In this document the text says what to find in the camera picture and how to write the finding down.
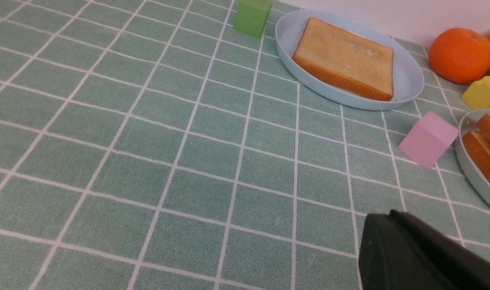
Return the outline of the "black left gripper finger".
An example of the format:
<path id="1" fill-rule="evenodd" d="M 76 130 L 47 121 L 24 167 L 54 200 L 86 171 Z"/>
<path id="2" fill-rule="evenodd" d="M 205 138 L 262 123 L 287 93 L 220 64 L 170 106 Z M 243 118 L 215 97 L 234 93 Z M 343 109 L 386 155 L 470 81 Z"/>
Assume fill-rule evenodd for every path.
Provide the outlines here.
<path id="1" fill-rule="evenodd" d="M 408 212 L 369 213 L 358 267 L 365 290 L 490 290 L 490 262 Z"/>

